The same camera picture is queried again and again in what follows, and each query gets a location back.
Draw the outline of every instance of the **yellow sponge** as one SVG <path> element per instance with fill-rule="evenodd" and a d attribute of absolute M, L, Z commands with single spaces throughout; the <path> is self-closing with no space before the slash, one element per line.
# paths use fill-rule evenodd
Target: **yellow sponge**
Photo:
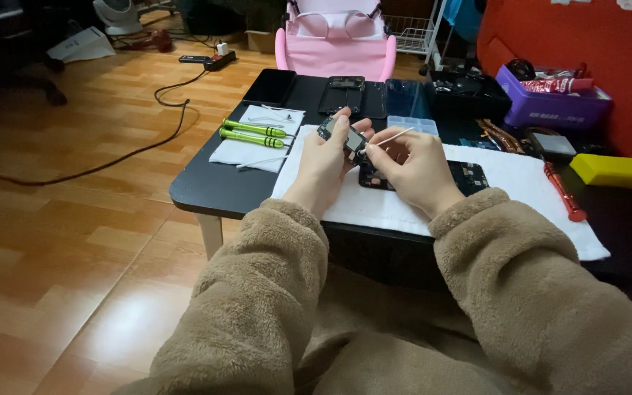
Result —
<path fill-rule="evenodd" d="M 632 158 L 578 154 L 569 164 L 584 184 L 632 188 Z"/>

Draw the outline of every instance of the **green screwdriver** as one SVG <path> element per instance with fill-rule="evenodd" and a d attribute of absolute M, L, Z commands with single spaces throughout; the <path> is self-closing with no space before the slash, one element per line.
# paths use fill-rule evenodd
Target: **green screwdriver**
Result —
<path fill-rule="evenodd" d="M 232 121 L 229 119 L 223 120 L 223 127 L 228 129 L 241 129 L 247 131 L 253 131 L 255 133 L 264 134 L 270 137 L 294 137 L 291 134 L 287 134 L 285 131 L 275 129 L 273 127 L 259 127 L 256 125 L 242 124 L 240 122 Z"/>
<path fill-rule="evenodd" d="M 291 147 L 285 144 L 282 140 L 272 139 L 270 137 L 257 137 L 250 136 L 248 134 L 238 133 L 237 131 L 228 130 L 224 127 L 218 128 L 218 135 L 221 136 L 222 139 L 234 139 L 247 141 L 249 143 L 260 144 L 269 148 L 283 148 L 283 147 Z"/>

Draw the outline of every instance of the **electric fan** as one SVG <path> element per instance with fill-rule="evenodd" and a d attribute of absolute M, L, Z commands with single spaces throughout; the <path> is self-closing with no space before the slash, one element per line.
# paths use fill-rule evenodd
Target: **electric fan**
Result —
<path fill-rule="evenodd" d="M 110 36 L 143 30 L 133 0 L 94 0 L 94 10 L 106 24 L 106 34 Z"/>

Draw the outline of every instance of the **purple storage box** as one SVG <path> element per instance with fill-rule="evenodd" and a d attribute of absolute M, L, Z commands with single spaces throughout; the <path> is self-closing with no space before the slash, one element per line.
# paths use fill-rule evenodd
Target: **purple storage box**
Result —
<path fill-rule="evenodd" d="M 504 65 L 496 81 L 511 98 L 511 110 L 504 122 L 514 127 L 589 129 L 608 114 L 613 103 L 609 95 L 596 87 L 597 95 L 591 97 L 529 92 Z"/>

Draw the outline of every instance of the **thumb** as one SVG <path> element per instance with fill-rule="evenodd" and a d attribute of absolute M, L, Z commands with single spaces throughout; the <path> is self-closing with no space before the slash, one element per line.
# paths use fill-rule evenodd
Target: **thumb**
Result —
<path fill-rule="evenodd" d="M 331 138 L 328 139 L 331 144 L 336 144 L 338 147 L 342 147 L 347 140 L 347 133 L 350 130 L 350 120 L 346 115 L 341 115 L 337 120 L 333 131 L 331 132 Z"/>
<path fill-rule="evenodd" d="M 365 152 L 372 161 L 373 166 L 380 172 L 384 173 L 387 178 L 390 178 L 390 176 L 392 176 L 400 167 L 400 165 L 397 162 L 394 162 L 385 150 L 376 144 L 368 144 L 365 148 Z"/>

